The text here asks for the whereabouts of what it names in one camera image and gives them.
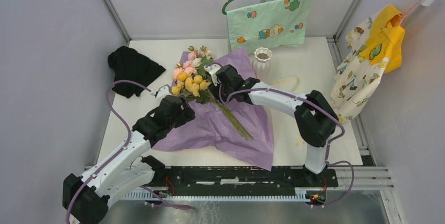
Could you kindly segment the purple wrapping paper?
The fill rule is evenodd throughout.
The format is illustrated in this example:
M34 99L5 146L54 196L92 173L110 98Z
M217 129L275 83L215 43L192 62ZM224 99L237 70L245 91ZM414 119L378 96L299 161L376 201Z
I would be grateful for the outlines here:
M211 102L189 103L195 119L172 129L153 149L173 152L213 146L240 161L271 170L274 140L268 115L261 106L230 101L227 108L252 136L242 137L219 107Z

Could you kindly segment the yellow cartoon print shirt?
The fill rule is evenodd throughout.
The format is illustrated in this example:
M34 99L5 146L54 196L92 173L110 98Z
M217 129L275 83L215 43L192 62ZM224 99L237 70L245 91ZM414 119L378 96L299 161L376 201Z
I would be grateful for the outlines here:
M382 76L401 66L405 36L401 20L402 12L389 4L347 34L350 52L337 68L329 97L340 123L357 117Z

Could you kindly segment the pink clothes hanger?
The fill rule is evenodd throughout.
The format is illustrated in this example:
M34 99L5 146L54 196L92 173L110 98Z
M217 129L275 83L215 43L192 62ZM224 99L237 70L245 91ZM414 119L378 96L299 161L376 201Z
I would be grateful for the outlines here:
M402 26L403 21L423 2L424 0L418 0L412 5L402 16L399 25Z

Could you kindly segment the large pink rose stem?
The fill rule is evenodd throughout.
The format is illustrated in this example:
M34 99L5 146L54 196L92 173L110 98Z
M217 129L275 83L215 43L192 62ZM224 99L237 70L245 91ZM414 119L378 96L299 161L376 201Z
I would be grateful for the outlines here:
M193 65L191 61L186 61L182 64L177 64L172 74L173 81L185 81L186 78L192 77L197 73L197 66Z

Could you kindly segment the small circuit board with LED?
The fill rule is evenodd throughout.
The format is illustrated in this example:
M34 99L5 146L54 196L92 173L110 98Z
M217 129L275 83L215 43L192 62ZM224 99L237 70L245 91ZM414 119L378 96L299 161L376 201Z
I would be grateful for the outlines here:
M320 200L318 194L310 196L310 205L323 205L324 201Z

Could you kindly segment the small pink rose stem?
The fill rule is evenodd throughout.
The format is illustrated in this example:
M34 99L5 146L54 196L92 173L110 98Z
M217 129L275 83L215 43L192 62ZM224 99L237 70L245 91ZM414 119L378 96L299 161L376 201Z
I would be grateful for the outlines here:
M185 59L180 61L180 66L188 74L205 76L204 67L214 62L214 54L206 46L195 48L189 46L185 53Z

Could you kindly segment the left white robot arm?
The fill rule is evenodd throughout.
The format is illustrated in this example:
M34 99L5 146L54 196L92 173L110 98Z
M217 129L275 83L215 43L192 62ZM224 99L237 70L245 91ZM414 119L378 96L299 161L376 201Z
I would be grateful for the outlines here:
M114 203L132 190L147 183L160 185L165 179L161 168L146 161L133 172L127 167L172 129L194 118L195 112L183 96L166 95L158 107L136 121L128 138L104 160L80 176L69 174L64 179L62 206L67 211L66 222L74 217L80 223L99 223Z

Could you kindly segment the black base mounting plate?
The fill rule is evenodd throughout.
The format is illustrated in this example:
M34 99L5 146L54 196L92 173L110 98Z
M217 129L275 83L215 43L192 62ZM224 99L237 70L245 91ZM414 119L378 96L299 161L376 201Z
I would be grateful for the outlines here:
M314 175L301 166L171 166L157 170L146 186L173 196L293 196L297 188L335 188L338 181L334 169Z

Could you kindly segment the yellow rose stem bunch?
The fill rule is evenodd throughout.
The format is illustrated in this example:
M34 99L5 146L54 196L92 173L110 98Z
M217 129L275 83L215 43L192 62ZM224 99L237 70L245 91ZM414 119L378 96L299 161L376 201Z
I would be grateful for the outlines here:
M253 140L253 136L246 130L235 115L224 105L215 100L208 89L210 82L201 75L193 75L185 81L173 81L171 93L174 96L184 96L188 101L196 101L199 104L213 103L222 111L241 137L246 140Z

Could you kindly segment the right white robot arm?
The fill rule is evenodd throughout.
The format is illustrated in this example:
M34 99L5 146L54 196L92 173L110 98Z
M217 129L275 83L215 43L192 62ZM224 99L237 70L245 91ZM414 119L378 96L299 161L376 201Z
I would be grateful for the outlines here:
M335 130L343 126L321 92L297 94L276 89L256 78L244 79L232 65L211 63L204 70L218 102L236 100L266 106L294 118L307 144L303 180L309 186L317 186L324 180L329 144L337 139Z

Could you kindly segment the black cloth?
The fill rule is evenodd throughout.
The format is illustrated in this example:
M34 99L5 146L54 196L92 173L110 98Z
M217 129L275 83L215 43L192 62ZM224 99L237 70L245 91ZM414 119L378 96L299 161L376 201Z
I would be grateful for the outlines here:
M165 68L133 48L121 46L108 56L114 81L130 80L147 87L160 77Z

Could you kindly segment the green cartoon print towel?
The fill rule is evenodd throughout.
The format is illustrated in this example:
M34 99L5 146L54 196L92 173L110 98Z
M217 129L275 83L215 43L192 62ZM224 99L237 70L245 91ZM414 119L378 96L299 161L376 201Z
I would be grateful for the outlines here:
M303 44L312 1L275 0L228 11L228 50Z

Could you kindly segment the white ribbed vase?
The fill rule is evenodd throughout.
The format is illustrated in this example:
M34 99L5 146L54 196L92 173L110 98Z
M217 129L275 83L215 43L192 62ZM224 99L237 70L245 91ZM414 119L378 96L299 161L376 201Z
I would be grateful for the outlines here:
M256 78L266 82L271 71L272 52L268 48L260 47L257 48L253 54L252 68Z

